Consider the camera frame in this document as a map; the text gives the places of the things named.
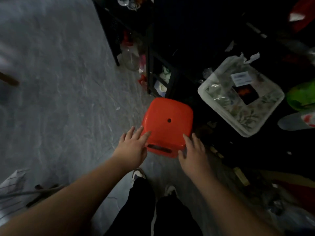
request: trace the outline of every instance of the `hand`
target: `hand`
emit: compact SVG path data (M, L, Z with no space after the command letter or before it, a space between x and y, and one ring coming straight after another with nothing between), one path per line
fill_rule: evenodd
M203 143L192 134L192 141L185 134L183 135L186 147L187 156L183 155L182 151L178 151L180 165L185 174L192 180L198 180L203 174L211 174L211 168L206 155L206 149Z
M117 159L124 170L132 171L139 167L144 159L147 157L147 148L145 144L151 134L150 131L146 132L140 137L143 126L141 126L134 135L135 127L123 134L120 137L118 146L116 147L113 158Z

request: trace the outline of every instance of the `right hand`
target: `right hand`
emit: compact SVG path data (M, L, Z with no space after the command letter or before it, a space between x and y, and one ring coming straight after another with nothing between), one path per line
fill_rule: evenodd
M211 174L211 168L206 155L206 149L203 143L193 133L192 140L183 135L186 147L187 156L185 157L181 150L178 151L180 165L185 174L192 180L197 180L203 174Z

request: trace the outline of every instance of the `plastic bag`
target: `plastic bag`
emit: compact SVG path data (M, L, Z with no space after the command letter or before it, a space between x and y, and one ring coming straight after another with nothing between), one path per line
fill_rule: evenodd
M284 99L281 88L241 56L230 56L199 87L201 98L237 132L249 137L259 131Z

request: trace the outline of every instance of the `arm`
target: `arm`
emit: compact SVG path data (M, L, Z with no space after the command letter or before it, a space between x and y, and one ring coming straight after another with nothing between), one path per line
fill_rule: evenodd
M278 235L259 220L212 174L202 142L193 133L193 142L184 135L187 157L179 151L183 171L199 189L226 236Z
M0 228L6 236L73 235L87 223L113 187L147 156L150 132L140 127L123 134L112 157L89 174L47 198Z

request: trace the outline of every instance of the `left hand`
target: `left hand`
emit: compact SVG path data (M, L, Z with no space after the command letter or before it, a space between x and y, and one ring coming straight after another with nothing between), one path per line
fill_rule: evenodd
M143 126L141 126L135 134L133 134L135 127L123 134L120 137L118 146L116 147L112 157L119 161L119 164L126 171L132 171L139 167L144 159L147 157L146 142L151 134L150 131L146 132L140 137Z

